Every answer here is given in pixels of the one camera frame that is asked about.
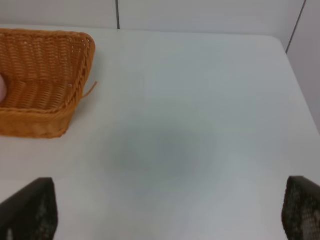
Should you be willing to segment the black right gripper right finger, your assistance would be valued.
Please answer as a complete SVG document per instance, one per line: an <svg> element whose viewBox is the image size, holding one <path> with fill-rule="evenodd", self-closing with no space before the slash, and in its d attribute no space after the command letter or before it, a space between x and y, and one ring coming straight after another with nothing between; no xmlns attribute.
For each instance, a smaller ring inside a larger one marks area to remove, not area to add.
<svg viewBox="0 0 320 240"><path fill-rule="evenodd" d="M281 212L288 240L320 238L320 186L303 176L287 179Z"/></svg>

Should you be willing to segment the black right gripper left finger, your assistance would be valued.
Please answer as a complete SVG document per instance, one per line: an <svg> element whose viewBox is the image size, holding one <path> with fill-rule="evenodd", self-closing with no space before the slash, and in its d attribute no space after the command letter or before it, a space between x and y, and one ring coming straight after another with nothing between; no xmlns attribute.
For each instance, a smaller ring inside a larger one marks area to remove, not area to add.
<svg viewBox="0 0 320 240"><path fill-rule="evenodd" d="M52 240L58 228L58 205L51 177L41 177L0 204L2 240Z"/></svg>

